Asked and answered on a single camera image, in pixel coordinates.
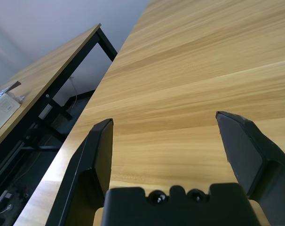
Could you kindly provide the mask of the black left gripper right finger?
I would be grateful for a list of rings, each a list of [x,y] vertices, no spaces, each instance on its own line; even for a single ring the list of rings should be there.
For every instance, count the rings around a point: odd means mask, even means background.
[[[285,153],[254,122],[216,112],[223,146],[248,199],[256,201],[271,225],[285,225]]]

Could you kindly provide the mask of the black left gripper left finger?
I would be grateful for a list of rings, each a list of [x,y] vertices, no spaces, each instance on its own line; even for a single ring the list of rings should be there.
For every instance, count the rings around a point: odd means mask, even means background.
[[[95,124],[71,157],[48,226],[91,226],[104,206],[112,163],[113,119]]]

